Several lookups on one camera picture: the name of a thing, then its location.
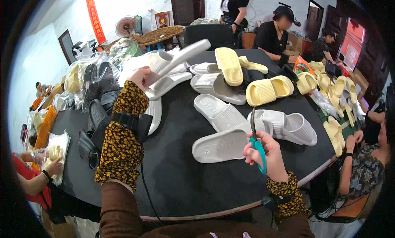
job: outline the person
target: person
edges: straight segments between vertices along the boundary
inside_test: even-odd
[[[332,29],[322,29],[321,37],[314,41],[313,49],[310,55],[306,57],[306,61],[320,62],[323,58],[326,58],[328,61],[336,65],[331,53],[329,53],[329,44],[334,43],[335,41],[336,35]]]
[[[43,157],[36,155],[36,160]],[[13,153],[13,162],[26,199],[40,204],[55,223],[64,223],[64,216],[77,216],[100,221],[100,208],[87,204],[58,189],[52,183],[52,176],[61,173],[61,158],[53,161],[42,172],[32,169],[26,162],[33,162],[31,152]]]
[[[367,195],[383,179],[391,157],[385,122],[381,123],[377,144],[366,144],[354,154],[356,144],[363,141],[363,132],[356,131],[346,141],[347,157],[340,171],[338,193],[348,200]]]
[[[222,0],[221,9],[224,13],[220,18],[220,23],[232,26],[233,34],[237,38],[244,28],[248,27],[245,16],[247,15],[247,5],[250,0]]]
[[[123,111],[138,116],[146,111],[149,99],[144,94],[144,82],[150,74],[149,67],[144,67],[127,78],[113,112]],[[279,196],[287,199],[278,204],[275,212],[278,231],[251,223],[207,220],[163,226],[144,233],[133,194],[139,176],[136,168],[141,164],[143,148],[132,131],[112,121],[106,128],[101,164],[94,177],[101,184],[101,237],[314,237],[307,222],[310,212],[305,208],[295,175],[285,170],[279,143],[266,132],[257,131],[257,136],[266,151],[267,188],[277,196],[276,199],[280,200]],[[252,149],[251,143],[244,147],[243,155],[246,163],[258,163],[263,167],[262,157]]]
[[[288,32],[292,23],[295,23],[294,12],[287,6],[279,6],[274,11],[274,21],[261,24],[258,28],[254,49],[263,50],[273,61],[279,61],[283,56]],[[288,63],[295,63],[296,56],[289,56]]]
[[[51,94],[52,85],[42,85],[40,82],[36,83],[36,97],[46,97]]]

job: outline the round bamboo tray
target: round bamboo tray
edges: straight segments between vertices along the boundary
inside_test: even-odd
[[[156,29],[147,34],[142,35],[135,41],[140,46],[147,46],[154,43],[162,42],[166,39],[172,38],[174,36],[180,35],[185,26],[167,26],[163,28]]]

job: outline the floral shirt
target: floral shirt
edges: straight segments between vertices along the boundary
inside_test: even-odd
[[[372,156],[372,152],[378,148],[378,144],[367,144],[353,156],[350,192],[347,195],[350,199],[367,195],[383,179],[384,165]]]

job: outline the black tabletop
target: black tabletop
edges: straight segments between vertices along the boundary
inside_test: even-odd
[[[252,62],[266,65],[278,72],[275,63],[260,50],[236,50]],[[205,52],[190,64],[215,62],[214,52]],[[229,210],[259,201],[268,194],[263,176],[256,166],[244,160],[203,164],[192,156],[192,144],[199,138],[215,133],[209,122],[195,110],[196,93],[185,81],[162,97],[162,118],[157,130],[144,143],[144,177],[153,205],[161,217],[182,217]],[[234,105],[247,117],[248,104]],[[300,180],[334,155],[332,144],[316,112],[302,95],[277,99],[259,108],[279,110],[287,114],[301,113],[315,129],[315,146],[280,143],[285,168]],[[78,131],[87,127],[88,115],[81,110],[59,112],[52,133],[64,129],[72,137],[67,153],[61,189],[88,203],[101,206],[100,186],[93,180],[94,172],[78,152]],[[141,176],[137,179],[135,196],[139,214],[154,216]]]

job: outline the scissors blade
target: scissors blade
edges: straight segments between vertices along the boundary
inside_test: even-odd
[[[252,109],[252,116],[251,116],[251,131],[252,131],[252,137],[256,141],[256,129],[255,129],[255,107]]]

